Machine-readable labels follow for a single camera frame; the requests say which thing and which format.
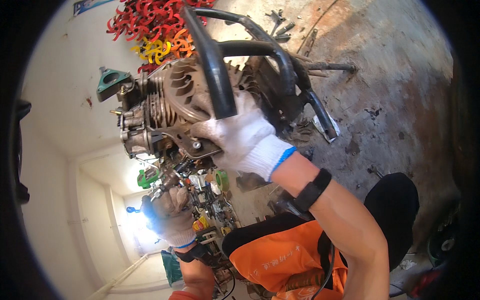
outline white work glove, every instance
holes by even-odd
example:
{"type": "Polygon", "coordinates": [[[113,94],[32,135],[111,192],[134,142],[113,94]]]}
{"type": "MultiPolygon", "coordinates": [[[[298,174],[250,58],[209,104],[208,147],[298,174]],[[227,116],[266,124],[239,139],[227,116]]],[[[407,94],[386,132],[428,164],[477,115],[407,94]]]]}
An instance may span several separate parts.
{"type": "Polygon", "coordinates": [[[183,248],[196,238],[192,225],[192,208],[188,204],[188,189],[172,187],[160,198],[150,202],[152,195],[142,197],[140,210],[147,218],[147,228],[170,246],[183,248]]]}
{"type": "Polygon", "coordinates": [[[275,136],[275,128],[249,92],[238,91],[234,97],[238,114],[216,120],[210,95],[195,93],[192,104],[208,113],[210,119],[193,124],[190,132],[223,150],[213,156],[219,168],[256,173],[269,182],[273,171],[293,154],[295,147],[275,136]]]}

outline dirty floor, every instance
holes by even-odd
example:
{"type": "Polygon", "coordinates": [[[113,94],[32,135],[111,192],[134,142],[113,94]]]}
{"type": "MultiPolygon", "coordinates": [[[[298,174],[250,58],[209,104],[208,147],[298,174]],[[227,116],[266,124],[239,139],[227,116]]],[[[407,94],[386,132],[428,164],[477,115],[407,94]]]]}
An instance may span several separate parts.
{"type": "MultiPolygon", "coordinates": [[[[264,14],[283,9],[285,24],[297,23],[283,47],[296,52],[302,37],[317,28],[311,59],[358,66],[355,74],[326,71],[328,78],[311,77],[341,135],[329,144],[314,132],[309,142],[296,145],[300,150],[312,147],[314,164],[329,169],[362,201],[379,179],[368,168],[407,174],[420,198],[410,253],[423,253],[438,213],[458,197],[451,176],[447,99],[453,62],[446,39],[423,5],[416,0],[218,0],[215,8],[248,14],[268,31],[274,24],[264,14]]],[[[207,29],[218,41],[250,39],[238,24],[212,20],[207,29]]],[[[234,64],[246,59],[235,58],[234,64]]],[[[306,107],[303,117],[312,116],[306,107]]],[[[229,173],[233,182],[236,176],[229,173]]],[[[266,204],[281,192],[269,194],[275,187],[244,194],[232,187],[243,226],[272,214],[266,204]]],[[[418,268],[431,268],[420,254],[408,259],[418,261],[418,268]]],[[[392,282],[403,284],[402,272],[394,271],[392,282]]]]}

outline wrist strap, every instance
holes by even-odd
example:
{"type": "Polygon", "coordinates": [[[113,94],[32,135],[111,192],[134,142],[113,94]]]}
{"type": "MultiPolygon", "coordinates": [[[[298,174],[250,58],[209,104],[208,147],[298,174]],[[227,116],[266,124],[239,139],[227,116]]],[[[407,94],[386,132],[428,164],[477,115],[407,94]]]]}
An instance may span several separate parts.
{"type": "Polygon", "coordinates": [[[194,259],[205,265],[212,265],[213,263],[213,256],[208,252],[207,247],[201,243],[196,244],[188,252],[180,253],[175,251],[175,254],[186,263],[191,263],[194,259]]]}
{"type": "Polygon", "coordinates": [[[297,198],[293,200],[295,205],[302,211],[302,213],[308,212],[310,206],[312,206],[318,197],[325,191],[328,184],[332,180],[332,174],[326,169],[320,169],[317,177],[309,182],[305,188],[300,192],[297,198]]]}

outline nut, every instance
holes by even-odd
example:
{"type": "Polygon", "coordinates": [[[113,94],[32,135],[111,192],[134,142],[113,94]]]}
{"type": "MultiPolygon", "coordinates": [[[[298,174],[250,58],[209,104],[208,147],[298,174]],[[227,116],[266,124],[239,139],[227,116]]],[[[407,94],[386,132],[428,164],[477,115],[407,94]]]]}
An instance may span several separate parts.
{"type": "Polygon", "coordinates": [[[192,143],[192,147],[195,149],[200,149],[200,147],[202,147],[202,143],[199,141],[195,141],[192,143]]]}

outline person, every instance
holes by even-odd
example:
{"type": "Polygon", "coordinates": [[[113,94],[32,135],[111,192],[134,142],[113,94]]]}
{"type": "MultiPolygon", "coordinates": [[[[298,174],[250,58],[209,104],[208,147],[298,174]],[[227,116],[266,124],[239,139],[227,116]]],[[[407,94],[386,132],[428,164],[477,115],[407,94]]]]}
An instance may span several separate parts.
{"type": "MultiPolygon", "coordinates": [[[[304,158],[296,148],[275,136],[252,96],[235,92],[238,114],[214,119],[208,94],[197,93],[192,103],[211,119],[191,127],[194,136],[207,138],[223,152],[213,156],[219,168],[255,172],[298,197],[327,170],[304,158]]],[[[402,173],[386,175],[368,193],[364,204],[331,179],[308,211],[314,221],[291,213],[238,228],[224,237],[222,249],[238,272],[251,282],[276,292],[272,299],[335,300],[387,299],[389,272],[412,245],[412,225],[419,208],[415,185],[402,173]],[[335,246],[331,278],[325,281],[335,246]]],[[[195,248],[192,210],[184,209],[186,188],[171,188],[146,213],[148,227],[179,253],[195,248]]],[[[170,300],[212,298],[214,275],[200,260],[180,260],[185,282],[170,300]]]]}

